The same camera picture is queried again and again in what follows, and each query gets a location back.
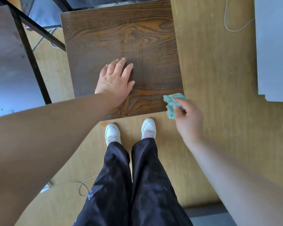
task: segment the black pants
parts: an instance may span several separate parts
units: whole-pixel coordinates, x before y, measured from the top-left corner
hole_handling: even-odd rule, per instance
[[[145,138],[132,147],[133,182],[129,162],[121,144],[108,145],[74,225],[192,225],[158,159],[155,140]]]

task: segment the floor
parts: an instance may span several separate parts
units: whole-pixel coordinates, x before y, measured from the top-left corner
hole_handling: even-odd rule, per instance
[[[19,6],[19,0],[10,1]],[[225,0],[171,3],[185,95],[203,111],[205,134],[248,168],[283,187],[283,103],[266,102],[257,93],[254,23],[238,33],[226,31]],[[253,17],[253,0],[229,0],[229,28],[240,28]],[[27,34],[34,45],[39,36]],[[62,30],[54,35],[63,41]],[[74,98],[66,53],[43,40],[35,56],[52,101]],[[98,174],[106,150],[105,126],[115,122],[130,151],[141,138],[141,124],[147,117],[156,122],[159,158],[180,204],[218,201],[165,112],[98,123],[52,183],[83,181]],[[91,179],[86,185],[90,188],[93,182]],[[71,225],[85,202],[77,188],[77,184],[69,184],[39,194],[16,225]]]

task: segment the right hand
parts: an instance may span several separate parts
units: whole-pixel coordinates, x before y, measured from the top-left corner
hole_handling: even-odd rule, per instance
[[[183,141],[189,147],[191,144],[205,141],[203,134],[203,114],[192,100],[174,98],[186,111],[184,115],[178,106],[174,106],[176,127]]]

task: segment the white sneaker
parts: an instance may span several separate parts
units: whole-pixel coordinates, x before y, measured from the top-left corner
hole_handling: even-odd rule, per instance
[[[156,127],[155,122],[151,118],[144,120],[141,126],[141,139],[144,138],[154,138],[156,137]]]
[[[107,146],[111,142],[118,142],[122,144],[121,143],[121,132],[119,131],[119,128],[117,127],[116,124],[107,125],[106,131],[105,131],[105,139],[106,139]]]

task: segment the cleaning rag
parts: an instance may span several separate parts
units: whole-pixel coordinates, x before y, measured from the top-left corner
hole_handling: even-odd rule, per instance
[[[175,114],[174,114],[174,109],[173,106],[179,106],[182,109],[182,106],[178,104],[174,100],[174,98],[182,99],[182,100],[188,100],[185,96],[183,96],[181,93],[175,93],[171,95],[164,95],[164,101],[168,103],[166,106],[167,112],[166,114],[168,115],[169,119],[175,119]]]

